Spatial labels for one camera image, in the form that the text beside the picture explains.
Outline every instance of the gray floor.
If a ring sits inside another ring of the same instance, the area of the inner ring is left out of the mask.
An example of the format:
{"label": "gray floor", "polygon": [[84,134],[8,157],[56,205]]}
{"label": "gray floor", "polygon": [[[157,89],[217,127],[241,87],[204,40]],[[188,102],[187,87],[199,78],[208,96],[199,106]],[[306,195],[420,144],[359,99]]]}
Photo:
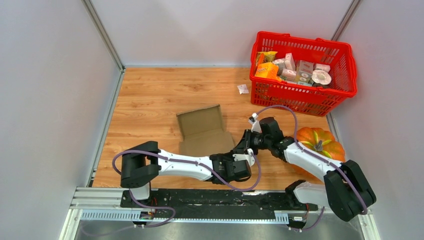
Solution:
{"label": "gray floor", "polygon": [[[317,219],[310,214],[308,225]],[[84,227],[86,233],[105,234],[131,226],[125,221],[81,221],[76,240],[363,240],[360,223],[357,218],[344,222],[333,214],[325,214],[314,229],[297,233],[289,231],[286,226],[276,224],[235,224],[235,223],[179,223],[171,222],[154,228],[130,228],[121,232],[103,236],[90,237],[80,231]]]}

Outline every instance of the pumpkin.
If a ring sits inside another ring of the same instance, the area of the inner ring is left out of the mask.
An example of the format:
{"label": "pumpkin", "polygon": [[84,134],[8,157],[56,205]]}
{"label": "pumpkin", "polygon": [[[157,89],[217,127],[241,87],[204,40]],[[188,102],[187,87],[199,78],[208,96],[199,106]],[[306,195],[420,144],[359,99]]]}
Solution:
{"label": "pumpkin", "polygon": [[[345,150],[342,144],[336,141],[336,138],[329,131],[317,127],[303,127],[297,131],[297,140],[305,147],[313,150],[325,157],[345,162]],[[292,165],[294,170],[302,175],[316,177],[301,167]]]}

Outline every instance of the black mounting plate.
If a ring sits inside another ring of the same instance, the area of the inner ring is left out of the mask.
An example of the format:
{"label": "black mounting plate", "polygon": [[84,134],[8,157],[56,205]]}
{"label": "black mounting plate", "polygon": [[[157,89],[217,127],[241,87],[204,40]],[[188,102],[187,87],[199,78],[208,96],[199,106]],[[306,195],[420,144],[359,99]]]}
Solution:
{"label": "black mounting plate", "polygon": [[[306,205],[291,206],[288,194],[272,191],[239,192],[214,189],[166,189],[150,192],[150,198],[140,201],[148,206],[173,207],[175,218],[185,219],[275,219],[274,211],[306,211]],[[122,208],[140,208],[123,191]],[[309,211],[317,211],[318,206],[309,204]],[[170,210],[158,210],[157,218],[168,218]]]}

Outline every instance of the white wall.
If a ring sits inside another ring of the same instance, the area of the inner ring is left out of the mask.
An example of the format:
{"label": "white wall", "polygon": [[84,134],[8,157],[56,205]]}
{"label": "white wall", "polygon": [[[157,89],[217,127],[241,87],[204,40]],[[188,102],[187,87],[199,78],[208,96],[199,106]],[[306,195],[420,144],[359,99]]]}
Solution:
{"label": "white wall", "polygon": [[330,39],[351,0],[92,0],[125,65],[250,65],[259,31]]}
{"label": "white wall", "polygon": [[0,239],[57,239],[119,72],[80,1],[3,0],[0,76]]}
{"label": "white wall", "polygon": [[383,240],[423,239],[424,1],[365,0],[340,41],[358,94],[333,111],[347,154],[373,187]]}

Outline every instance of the open cardboard box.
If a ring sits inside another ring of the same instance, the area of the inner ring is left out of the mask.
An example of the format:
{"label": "open cardboard box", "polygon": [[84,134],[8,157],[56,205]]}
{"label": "open cardboard box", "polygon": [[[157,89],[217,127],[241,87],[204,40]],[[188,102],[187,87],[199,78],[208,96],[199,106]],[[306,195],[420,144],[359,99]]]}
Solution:
{"label": "open cardboard box", "polygon": [[234,148],[219,104],[178,113],[176,117],[183,138],[179,143],[181,155],[203,157],[228,153]]}

